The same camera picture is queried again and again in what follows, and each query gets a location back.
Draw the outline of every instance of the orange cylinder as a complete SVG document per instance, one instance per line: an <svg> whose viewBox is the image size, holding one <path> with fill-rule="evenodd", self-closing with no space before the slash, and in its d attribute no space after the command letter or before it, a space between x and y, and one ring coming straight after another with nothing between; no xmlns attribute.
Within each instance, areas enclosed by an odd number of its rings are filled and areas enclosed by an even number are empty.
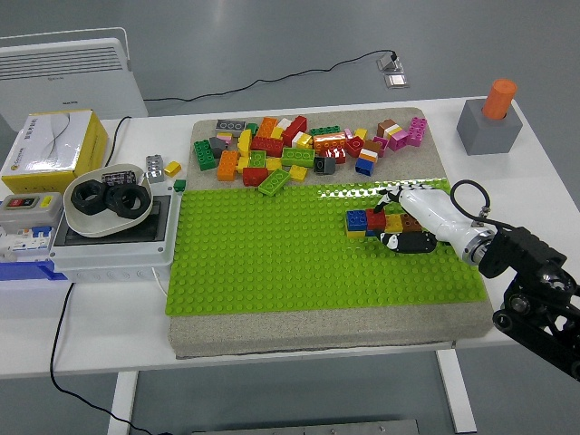
<svg viewBox="0 0 580 435"><path fill-rule="evenodd" d="M516 95L517 85L508 79L498 79L491 85L488 98L481 110L491 120L503 120L511 101Z"/></svg>

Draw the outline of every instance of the yellow box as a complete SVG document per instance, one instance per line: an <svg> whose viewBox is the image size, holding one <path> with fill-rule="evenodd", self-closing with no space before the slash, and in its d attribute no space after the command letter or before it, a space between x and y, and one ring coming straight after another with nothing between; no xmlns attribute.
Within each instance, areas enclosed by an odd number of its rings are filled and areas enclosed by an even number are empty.
<svg viewBox="0 0 580 435"><path fill-rule="evenodd" d="M252 131L244 130L237 140L237 150L242 157L249 157L250 145L252 144Z"/></svg>
<svg viewBox="0 0 580 435"><path fill-rule="evenodd" d="M238 174L241 174L244 172L244 168L247 168L250 164L250 158L249 157L240 157L237 160L237 166L236 166L236 170Z"/></svg>
<svg viewBox="0 0 580 435"><path fill-rule="evenodd" d="M358 136L362 140L366 139L366 129L356 129L354 131L354 136Z"/></svg>
<svg viewBox="0 0 580 435"><path fill-rule="evenodd" d="M178 172L181 171L181 165L176 161L172 161L169 165L165 167L163 172L165 172L170 177L175 177Z"/></svg>
<svg viewBox="0 0 580 435"><path fill-rule="evenodd" d="M385 217L387 221L387 225L384 228L385 233L402 233L401 215L385 215Z"/></svg>
<svg viewBox="0 0 580 435"><path fill-rule="evenodd" d="M292 165L292 168L290 168L289 172L290 179L292 181L298 181L299 183L302 183L306 178L308 168L302 168L301 166Z"/></svg>
<svg viewBox="0 0 580 435"><path fill-rule="evenodd" d="M270 135L270 138L272 139L282 139L282 133L284 132L284 129L282 127L278 127L277 125L274 127L274 129L272 130L272 134Z"/></svg>
<svg viewBox="0 0 580 435"><path fill-rule="evenodd" d="M292 143L295 144L297 148L304 149L304 150L311 150L312 149L312 136L306 133L302 133L298 131L296 136L292 140Z"/></svg>
<svg viewBox="0 0 580 435"><path fill-rule="evenodd" d="M16 136L2 171L14 193L60 192L102 166L107 131L93 111L33 113Z"/></svg>

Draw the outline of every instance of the lego baseplate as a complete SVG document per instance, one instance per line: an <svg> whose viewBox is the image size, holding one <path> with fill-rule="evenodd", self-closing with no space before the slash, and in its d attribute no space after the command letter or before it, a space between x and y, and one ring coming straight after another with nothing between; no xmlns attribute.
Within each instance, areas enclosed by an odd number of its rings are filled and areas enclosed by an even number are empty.
<svg viewBox="0 0 580 435"><path fill-rule="evenodd" d="M445 179L422 180L449 190ZM186 191L166 314L251 314L478 302L477 268L450 246L399 255L376 238L350 239L349 209L372 208L393 183ZM398 204L387 213L401 213Z"/></svg>

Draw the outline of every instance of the gray cube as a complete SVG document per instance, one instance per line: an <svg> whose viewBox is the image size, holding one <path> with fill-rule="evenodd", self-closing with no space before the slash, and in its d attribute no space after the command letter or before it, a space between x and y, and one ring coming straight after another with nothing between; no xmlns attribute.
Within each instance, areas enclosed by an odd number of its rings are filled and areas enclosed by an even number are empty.
<svg viewBox="0 0 580 435"><path fill-rule="evenodd" d="M511 105L503 120L491 120L481 112L485 102L485 99L465 101L457 124L457 132L470 156L509 152L522 129L522 121Z"/></svg>
<svg viewBox="0 0 580 435"><path fill-rule="evenodd" d="M316 175L332 175L336 172L334 157L314 157L314 173Z"/></svg>
<svg viewBox="0 0 580 435"><path fill-rule="evenodd" d="M221 159L221 153L227 150L227 142L220 138L209 138L209 147L211 148L211 153L214 155L214 159Z"/></svg>

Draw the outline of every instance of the power cord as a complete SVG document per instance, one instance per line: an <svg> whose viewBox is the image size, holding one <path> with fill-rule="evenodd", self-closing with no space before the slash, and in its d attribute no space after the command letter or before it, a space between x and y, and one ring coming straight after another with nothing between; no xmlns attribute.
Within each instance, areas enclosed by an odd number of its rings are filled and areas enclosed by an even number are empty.
<svg viewBox="0 0 580 435"><path fill-rule="evenodd" d="M145 432L148 435L153 435L151 432L149 432L146 429L142 429L142 428L138 428L137 426L135 426L133 423L131 423L128 420L124 420L122 418L117 417L116 415L114 415L111 411L106 410L100 406L97 405L93 405L92 403L90 403L89 401L87 401L86 399L84 399L81 395L77 394L76 392L72 392L72 391L68 391L65 390L64 388L62 388L57 382L56 379L54 377L54 356L56 355L56 346L58 344L58 337L61 333L61 327L63 325L63 319L64 319L64 313L66 312L66 306L69 303L69 297L71 297L71 293L73 292L73 287L74 287L74 283L71 284L71 286L69 287L68 292L66 292L66 297L64 298L64 304L63 304L63 311L61 312L61 318L58 321L58 326L56 327L56 335L54 337L54 343L53 343L53 352L51 353L51 364L50 364L50 374L51 374L51 381L53 382L54 388L56 388L59 392L63 392L64 394L68 394L70 396L73 396L74 398L78 399L79 401L85 403L86 405L89 405L91 408L94 408L95 410L98 411L102 411L105 412L106 414L109 414L111 417L113 417L116 421L121 421L123 423L127 423L132 429L134 430L139 430L141 432ZM168 432L164 432L160 435L171 435Z"/></svg>
<svg viewBox="0 0 580 435"><path fill-rule="evenodd" d="M155 270L155 267L151 268L151 272L153 272L153 277L155 278L155 281L157 282L157 285L159 286L159 290L161 290L161 292L165 295L165 297L167 297L167 290L165 290L165 288L163 288L163 285L161 285L160 274L157 273L157 271Z"/></svg>
<svg viewBox="0 0 580 435"><path fill-rule="evenodd" d="M330 71L332 71L334 68L336 68L339 65L343 65L345 63L351 63L351 62L356 62L361 60L363 57L366 56L370 56L372 54L377 54L377 53L391 53L391 59L393 61L397 60L397 53L394 52L393 50L375 50L373 52L368 52L363 54L362 56L359 57L355 57L354 59L348 59L346 61L342 61L339 63L335 63L333 66L331 66L330 68L327 69L310 69L310 70L305 70L302 72L295 72L292 74L288 74L285 75L284 77L280 77L279 79L273 79L273 80L268 80L268 79L257 79L255 82L253 82L252 84L249 84L248 86L244 86L242 88L237 88L234 89L232 91L225 91L225 92L216 92L216 93L205 93L203 95L199 95L197 97L194 98L180 98L180 97L167 97L167 98L149 98L147 100L144 100L145 102L166 102L166 101L177 101L177 102L194 102L195 100L199 100L201 98L207 98L207 97L221 97L223 95L229 95L230 93L235 93L235 92L240 92L240 91L245 91L246 89L251 88L252 86L254 86L257 83L275 83L275 82L280 82L282 80L288 79L290 77L297 77L299 75L304 75L304 74L308 74L308 73L329 73Z"/></svg>
<svg viewBox="0 0 580 435"><path fill-rule="evenodd" d="M468 211L466 211L462 206L460 206L459 203L457 202L457 199L455 198L455 192L459 186L462 186L464 184L469 184L470 186L473 186L474 188L479 190L479 192L481 192L481 194L483 195L483 198L485 200L485 206L482 208L482 210L485 210L488 213L489 208L491 207L491 199L489 198L489 194L483 188L483 186L481 186L478 182L473 181L472 179L462 179L453 185L453 187L451 188L451 192L449 193L449 197L451 198L451 204L453 204L455 206L455 208L459 211L459 213L461 213L463 216L465 216L467 218L470 218L471 220L473 220L475 222L480 222L483 224L490 224L490 225L493 225L497 228L504 228L504 229L510 229L510 230L515 229L515 227L513 227L509 224L506 224L504 222L499 222L498 220L487 219L486 217L482 217L481 215L474 216L474 215L470 214Z"/></svg>
<svg viewBox="0 0 580 435"><path fill-rule="evenodd" d="M122 120L120 120L119 123L117 124L117 128L115 129L115 135L113 136L113 139L112 139L111 154L109 154L109 158L107 159L107 162L105 163L105 166L104 166L105 168L109 166L109 163L111 163L112 154L115 152L115 145L117 144L117 133L119 133L119 128L121 127L121 124L123 124L123 121L129 120L130 118L132 118L132 117L126 116Z"/></svg>

